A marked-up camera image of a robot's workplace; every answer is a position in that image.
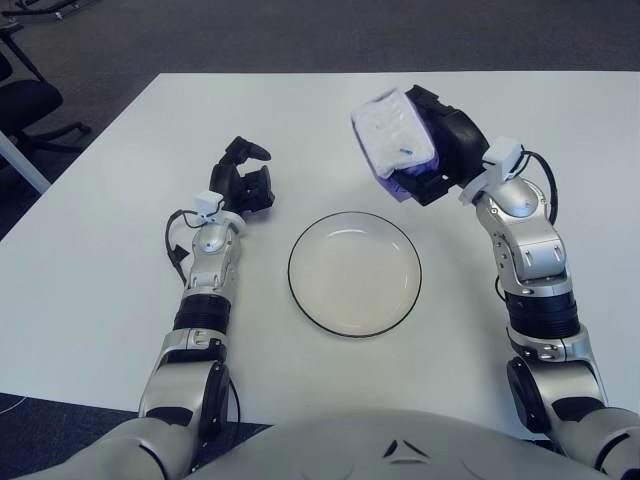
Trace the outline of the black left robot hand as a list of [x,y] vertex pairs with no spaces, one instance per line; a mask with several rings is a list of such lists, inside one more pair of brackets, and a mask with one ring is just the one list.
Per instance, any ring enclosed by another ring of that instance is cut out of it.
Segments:
[[271,155],[263,147],[237,136],[213,167],[209,182],[209,190],[222,195],[223,209],[240,216],[271,208],[275,200],[267,166],[239,173],[238,166],[248,159],[270,161]]

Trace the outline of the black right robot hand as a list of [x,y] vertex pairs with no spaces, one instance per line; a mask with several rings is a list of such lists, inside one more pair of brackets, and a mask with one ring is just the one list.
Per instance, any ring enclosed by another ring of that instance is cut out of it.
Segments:
[[435,93],[415,85],[407,96],[430,135],[438,162],[414,173],[408,169],[396,171],[391,180],[426,206],[446,195],[451,187],[464,188],[483,173],[482,157],[489,144],[466,113],[441,103]]

